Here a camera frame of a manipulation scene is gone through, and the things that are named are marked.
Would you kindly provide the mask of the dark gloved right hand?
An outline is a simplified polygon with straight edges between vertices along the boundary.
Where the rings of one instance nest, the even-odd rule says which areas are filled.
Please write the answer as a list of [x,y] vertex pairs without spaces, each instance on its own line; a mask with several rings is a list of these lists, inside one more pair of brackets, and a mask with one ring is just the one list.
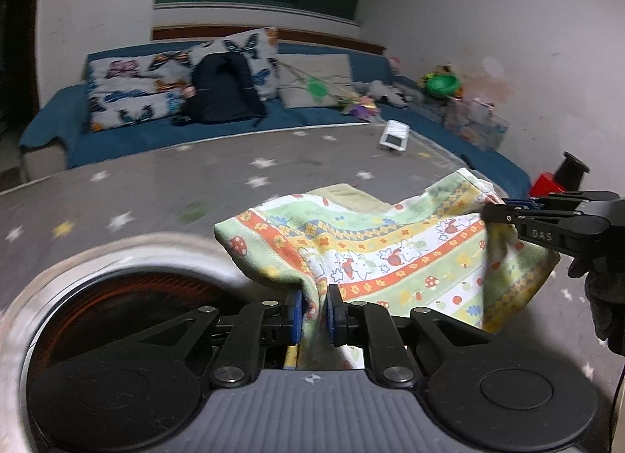
[[592,268],[591,262],[573,259],[568,269],[571,278],[585,276],[596,336],[607,342],[612,353],[624,356],[624,277],[605,274]]

